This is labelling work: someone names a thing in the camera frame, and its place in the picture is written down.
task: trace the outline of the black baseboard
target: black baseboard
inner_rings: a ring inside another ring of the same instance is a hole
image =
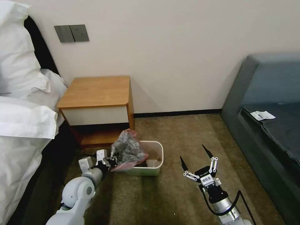
[[[135,113],[134,118],[183,116],[183,115],[212,114],[212,113],[216,114],[216,113],[221,113],[221,111],[222,109],[189,110],[189,111],[177,111],[177,112],[146,112],[146,113]]]

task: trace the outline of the gray sofa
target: gray sofa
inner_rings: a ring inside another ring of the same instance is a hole
[[[300,224],[300,54],[249,55],[221,117],[286,224]]]

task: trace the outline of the white plastic bin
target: white plastic bin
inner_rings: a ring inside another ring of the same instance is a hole
[[[130,176],[158,176],[163,164],[163,146],[157,141],[141,141],[144,152],[149,155],[146,159],[148,167],[134,167],[126,173]]]

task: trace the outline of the clear plastic bag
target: clear plastic bag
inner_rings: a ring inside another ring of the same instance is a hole
[[[122,131],[111,147],[111,157],[117,156],[118,165],[111,171],[126,171],[144,162],[148,154],[144,153],[137,132],[131,129]]]

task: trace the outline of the white wall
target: white wall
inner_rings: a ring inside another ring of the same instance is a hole
[[[67,83],[129,74],[135,113],[222,108],[248,54],[300,50],[299,0],[19,1]],[[90,42],[60,43],[70,24]]]

